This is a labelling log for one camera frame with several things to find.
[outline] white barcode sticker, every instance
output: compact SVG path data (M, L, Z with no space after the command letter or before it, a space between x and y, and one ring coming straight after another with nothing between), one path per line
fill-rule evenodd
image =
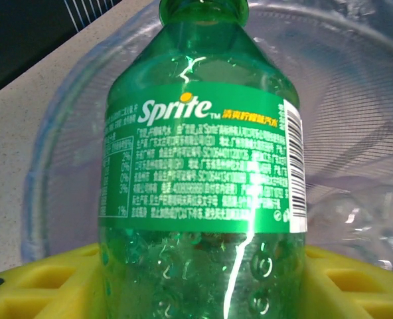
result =
M289 232L307 231L307 208L303 157L303 128L298 110L288 101L285 106L285 138L289 187Z

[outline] speckled countertop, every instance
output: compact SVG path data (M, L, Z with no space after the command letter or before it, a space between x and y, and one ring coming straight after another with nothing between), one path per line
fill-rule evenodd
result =
M44 111L79 58L150 0L124 0L0 91L0 272L20 265L23 182Z

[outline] bottle neck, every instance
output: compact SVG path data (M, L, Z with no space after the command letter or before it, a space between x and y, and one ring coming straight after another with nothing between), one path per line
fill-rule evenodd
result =
M188 21L229 22L244 26L248 4L246 0L161 0L159 16L163 25Z

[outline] sprite bottle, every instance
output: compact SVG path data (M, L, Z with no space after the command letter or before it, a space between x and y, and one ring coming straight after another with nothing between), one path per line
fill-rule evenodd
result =
M159 12L162 30L108 96L107 318L296 318L297 92L243 30L245 0L161 0Z

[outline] green label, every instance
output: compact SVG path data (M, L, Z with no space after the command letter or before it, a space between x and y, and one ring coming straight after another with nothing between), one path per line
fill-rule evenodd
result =
M305 232L297 109L213 82L157 86L109 105L99 220L154 231Z

